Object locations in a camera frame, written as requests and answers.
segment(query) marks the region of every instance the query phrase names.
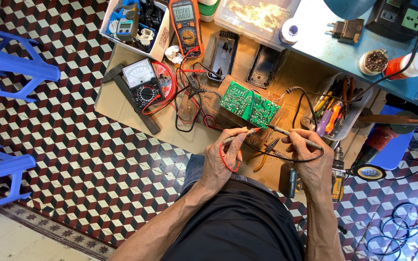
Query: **checkered floor tile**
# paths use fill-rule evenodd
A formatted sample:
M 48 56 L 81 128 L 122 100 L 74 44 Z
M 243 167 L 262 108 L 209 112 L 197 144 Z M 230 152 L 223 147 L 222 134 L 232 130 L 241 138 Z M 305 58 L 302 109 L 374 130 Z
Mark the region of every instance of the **checkered floor tile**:
M 37 101 L 0 97 L 0 145 L 11 155 L 30 154 L 37 165 L 24 174 L 24 204 L 116 246 L 163 211 L 178 197 L 190 154 L 115 122 L 94 110 L 100 80 L 113 44 L 97 28 L 105 16 L 104 0 L 6 0 L 1 4 L 0 30 L 40 42 L 35 49 L 59 67 L 61 80 L 38 86 L 29 95 Z M 4 49 L 26 57 L 17 42 Z M 1 81 L 7 90 L 24 85 L 29 77 L 10 73 Z M 405 159 L 388 176 L 418 171 L 418 134 Z M 8 192 L 9 178 L 0 179 Z M 380 234 L 380 222 L 402 202 L 418 205 L 418 174 L 401 181 L 346 181 L 344 200 L 336 203 L 347 260 L 380 260 L 370 254 L 366 240 Z M 295 223 L 307 217 L 298 201 L 275 193 Z M 414 210 L 404 213 L 417 222 Z M 305 240 L 307 224 L 299 229 Z M 393 226 L 390 233 L 396 233 Z M 418 260 L 418 236 L 403 257 Z M 374 251 L 389 242 L 376 241 Z

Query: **blue workbench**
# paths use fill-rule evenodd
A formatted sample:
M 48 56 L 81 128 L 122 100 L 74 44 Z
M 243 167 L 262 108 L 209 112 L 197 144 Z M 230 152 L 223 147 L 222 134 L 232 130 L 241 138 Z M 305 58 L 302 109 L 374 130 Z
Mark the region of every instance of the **blue workbench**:
M 369 14 L 370 10 L 360 18 L 365 19 L 367 23 Z M 337 38 L 325 31 L 333 29 L 328 22 L 343 19 L 332 13 L 323 0 L 302 0 L 294 18 L 300 24 L 298 35 L 300 34 L 301 38 L 293 46 L 286 46 L 288 49 L 342 72 L 355 74 L 368 83 L 379 79 L 381 74 L 368 76 L 359 72 L 357 62 L 364 53 L 383 49 L 387 51 L 388 58 L 393 59 L 409 54 L 415 42 L 415 39 L 405 43 L 393 41 L 364 28 L 357 44 L 339 43 Z M 418 100 L 414 100 L 418 92 L 418 77 L 397 81 L 385 80 L 378 87 L 418 105 Z

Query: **blue cable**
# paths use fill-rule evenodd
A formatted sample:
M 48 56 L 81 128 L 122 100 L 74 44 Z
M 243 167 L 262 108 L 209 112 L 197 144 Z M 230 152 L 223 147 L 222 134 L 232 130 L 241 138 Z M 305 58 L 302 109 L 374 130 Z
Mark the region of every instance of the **blue cable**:
M 414 234 L 412 234 L 412 235 L 411 235 L 411 230 L 416 230 L 416 229 L 418 229 L 418 225 L 417 225 L 417 224 L 416 224 L 416 226 L 415 226 L 415 227 L 410 228 L 410 227 L 409 227 L 409 224 L 406 222 L 406 220 L 404 220 L 403 218 L 401 218 L 401 217 L 399 217 L 399 216 L 397 216 L 397 215 L 396 215 L 396 211 L 398 211 L 398 209 L 399 209 L 400 207 L 404 206 L 404 205 L 415 206 L 415 207 L 418 209 L 418 206 L 417 206 L 417 205 L 412 204 L 412 203 L 409 203 L 409 202 L 399 204 L 399 205 L 398 205 L 398 206 L 397 206 L 397 207 L 393 210 L 393 213 L 391 214 L 391 218 L 390 218 L 390 219 L 388 219 L 387 221 L 385 221 L 385 222 L 383 223 L 383 225 L 380 225 L 380 230 L 381 230 L 381 232 L 382 232 L 382 234 L 383 234 L 383 235 L 377 235 L 377 236 L 374 236 L 374 237 L 373 237 L 373 238 L 371 238 L 369 241 L 367 241 L 366 248 L 367 248 L 367 250 L 368 250 L 369 252 L 373 253 L 374 255 L 387 256 L 387 255 L 394 254 L 394 253 L 396 253 L 396 251 L 398 251 L 398 252 L 399 252 L 398 257 L 394 260 L 394 261 L 396 261 L 396 260 L 398 260 L 398 259 L 399 259 L 399 257 L 401 256 L 401 249 L 402 249 L 402 247 L 404 247 L 404 246 L 406 245 L 407 240 L 408 240 L 408 239 L 410 239 L 411 237 L 414 237 L 416 234 L 418 234 L 418 230 L 417 230 L 417 232 L 416 232 L 416 233 L 414 233 Z M 403 226 L 402 226 L 402 223 L 401 223 L 401 224 L 398 224 L 398 223 L 394 222 L 394 220 L 401 220 L 401 221 L 402 221 L 402 223 L 404 223 L 404 224 L 405 224 L 405 226 L 403 227 Z M 386 235 L 385 235 L 385 232 L 384 232 L 384 231 L 385 231 L 385 226 L 386 226 L 386 224 L 387 224 L 388 222 L 390 222 L 390 221 L 393 221 L 393 223 L 394 223 L 395 225 L 397 225 L 398 227 L 400 227 L 400 228 L 402 228 L 402 229 L 407 230 L 407 234 L 405 235 L 405 237 L 403 237 L 403 238 L 399 238 L 399 239 L 396 239 L 396 238 L 394 238 L 394 237 L 390 237 L 390 236 L 386 236 Z M 397 249 L 395 249 L 395 250 L 393 250 L 393 251 L 392 251 L 392 252 L 390 252 L 390 253 L 376 253 L 376 252 L 373 252 L 372 250 L 370 250 L 370 249 L 369 249 L 369 243 L 370 243 L 372 240 L 375 240 L 375 239 L 380 238 L 380 237 L 382 237 L 382 238 L 386 238 L 386 239 L 391 240 L 391 243 L 395 242 L 395 243 L 398 245 L 398 248 L 397 248 Z

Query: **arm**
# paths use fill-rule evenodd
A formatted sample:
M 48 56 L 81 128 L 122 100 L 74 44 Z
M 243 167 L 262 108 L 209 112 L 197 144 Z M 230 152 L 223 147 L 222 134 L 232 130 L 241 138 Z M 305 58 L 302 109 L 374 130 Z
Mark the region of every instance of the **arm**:
M 308 148 L 300 136 L 324 148 L 324 154 L 319 159 L 296 165 L 307 199 L 306 260 L 344 260 L 331 196 L 334 152 L 313 131 L 289 131 L 290 137 L 282 141 L 291 143 L 287 151 L 293 152 L 293 158 L 311 159 L 320 154 L 320 150 Z
M 237 136 L 225 146 L 222 157 L 231 168 L 235 159 L 241 161 L 238 150 L 246 138 L 247 128 L 224 130 L 218 140 L 206 147 L 206 160 L 201 180 L 197 181 L 181 199 L 152 218 L 130 236 L 109 258 L 110 261 L 159 260 L 172 245 L 186 223 L 224 186 L 232 172 L 221 160 L 220 143 Z

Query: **orange digital multimeter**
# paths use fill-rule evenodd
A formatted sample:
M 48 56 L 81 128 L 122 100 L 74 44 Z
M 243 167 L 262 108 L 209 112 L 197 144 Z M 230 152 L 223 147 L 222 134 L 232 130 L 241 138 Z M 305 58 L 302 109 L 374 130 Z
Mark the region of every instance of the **orange digital multimeter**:
M 204 53 L 204 46 L 201 39 L 198 2 L 196 0 L 170 0 L 169 8 L 183 55 L 186 56 L 189 50 L 199 46 L 199 50 L 190 54 L 189 57 L 201 57 Z

